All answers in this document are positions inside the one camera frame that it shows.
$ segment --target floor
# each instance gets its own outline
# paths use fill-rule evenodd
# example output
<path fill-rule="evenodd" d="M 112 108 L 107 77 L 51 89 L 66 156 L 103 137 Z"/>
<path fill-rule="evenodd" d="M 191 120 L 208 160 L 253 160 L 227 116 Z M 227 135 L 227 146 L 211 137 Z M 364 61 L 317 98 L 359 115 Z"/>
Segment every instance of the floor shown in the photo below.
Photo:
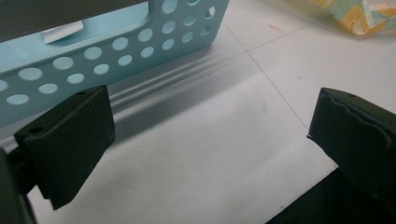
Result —
<path fill-rule="evenodd" d="M 305 137 L 321 87 L 396 113 L 395 37 L 231 0 L 211 46 L 109 87 L 116 143 L 64 208 L 29 194 L 38 222 L 267 222 L 336 168 Z"/>

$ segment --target black plastic piece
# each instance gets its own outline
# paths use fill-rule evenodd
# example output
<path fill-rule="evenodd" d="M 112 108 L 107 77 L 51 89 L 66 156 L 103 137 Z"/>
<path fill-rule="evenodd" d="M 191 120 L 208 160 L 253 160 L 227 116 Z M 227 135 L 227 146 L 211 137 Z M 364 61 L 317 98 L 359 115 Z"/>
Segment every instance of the black plastic piece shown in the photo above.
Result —
<path fill-rule="evenodd" d="M 0 42 L 146 1 L 0 0 Z"/>
<path fill-rule="evenodd" d="M 16 182 L 6 152 L 0 148 L 0 223 L 34 224 L 31 206 Z"/>
<path fill-rule="evenodd" d="M 396 200 L 396 115 L 360 97 L 320 91 L 308 138 L 373 199 Z"/>
<path fill-rule="evenodd" d="M 390 224 L 395 206 L 371 198 L 336 169 L 267 224 Z"/>

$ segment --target plastic bag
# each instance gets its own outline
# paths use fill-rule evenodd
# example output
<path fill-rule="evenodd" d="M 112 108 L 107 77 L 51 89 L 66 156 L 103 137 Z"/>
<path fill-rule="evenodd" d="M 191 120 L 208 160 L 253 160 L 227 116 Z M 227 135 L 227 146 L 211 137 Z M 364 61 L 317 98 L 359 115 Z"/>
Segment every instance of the plastic bag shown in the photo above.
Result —
<path fill-rule="evenodd" d="M 396 0 L 313 0 L 350 32 L 368 35 L 396 30 Z"/>

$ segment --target black plastic part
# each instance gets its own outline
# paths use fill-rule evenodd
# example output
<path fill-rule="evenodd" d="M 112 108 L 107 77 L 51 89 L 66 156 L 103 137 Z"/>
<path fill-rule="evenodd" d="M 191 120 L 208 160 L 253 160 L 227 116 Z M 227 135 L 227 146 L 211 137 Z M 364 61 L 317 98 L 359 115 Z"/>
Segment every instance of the black plastic part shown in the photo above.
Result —
<path fill-rule="evenodd" d="M 146 1 L 0 0 L 0 42 Z"/>
<path fill-rule="evenodd" d="M 390 224 L 395 204 L 364 194 L 336 169 L 267 224 Z"/>
<path fill-rule="evenodd" d="M 396 115 L 360 97 L 320 91 L 308 138 L 373 199 L 396 200 Z"/>
<path fill-rule="evenodd" d="M 44 197 L 54 209 L 64 206 L 115 139 L 106 87 L 69 97 L 15 133 L 15 138 Z M 30 185 L 22 183 L 21 189 Z"/>
<path fill-rule="evenodd" d="M 0 148 L 0 223 L 34 224 L 35 217 L 26 196 L 21 193 L 6 152 Z"/>

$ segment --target black clamp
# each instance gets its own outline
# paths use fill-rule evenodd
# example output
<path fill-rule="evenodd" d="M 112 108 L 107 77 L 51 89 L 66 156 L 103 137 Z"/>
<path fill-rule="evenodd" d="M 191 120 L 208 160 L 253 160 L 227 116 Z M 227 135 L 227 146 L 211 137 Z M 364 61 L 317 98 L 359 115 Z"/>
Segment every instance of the black clamp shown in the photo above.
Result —
<path fill-rule="evenodd" d="M 114 142 L 106 87 L 74 94 L 14 136 L 18 148 L 0 148 L 0 223 L 35 223 L 26 194 L 38 185 L 53 209 L 70 203 Z"/>

